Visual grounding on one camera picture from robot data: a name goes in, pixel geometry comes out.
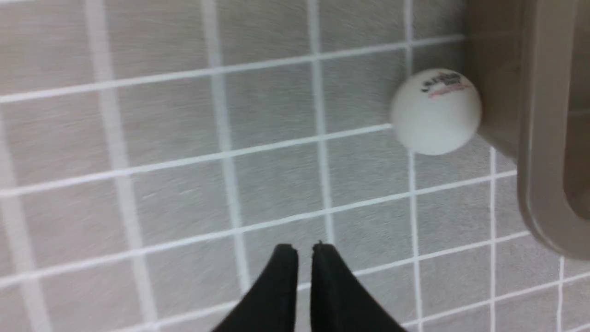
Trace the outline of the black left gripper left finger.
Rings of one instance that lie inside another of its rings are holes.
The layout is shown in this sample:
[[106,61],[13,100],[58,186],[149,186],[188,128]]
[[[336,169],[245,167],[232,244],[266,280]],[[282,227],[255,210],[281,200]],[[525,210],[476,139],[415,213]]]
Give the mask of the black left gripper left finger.
[[277,244],[249,292],[215,332],[293,332],[299,258],[291,244]]

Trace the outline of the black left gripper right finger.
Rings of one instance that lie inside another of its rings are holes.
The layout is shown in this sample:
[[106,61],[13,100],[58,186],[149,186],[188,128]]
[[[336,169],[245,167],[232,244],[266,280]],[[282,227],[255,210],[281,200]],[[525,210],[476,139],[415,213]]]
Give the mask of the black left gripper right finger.
[[371,296],[332,244],[313,246],[312,332],[404,332]]

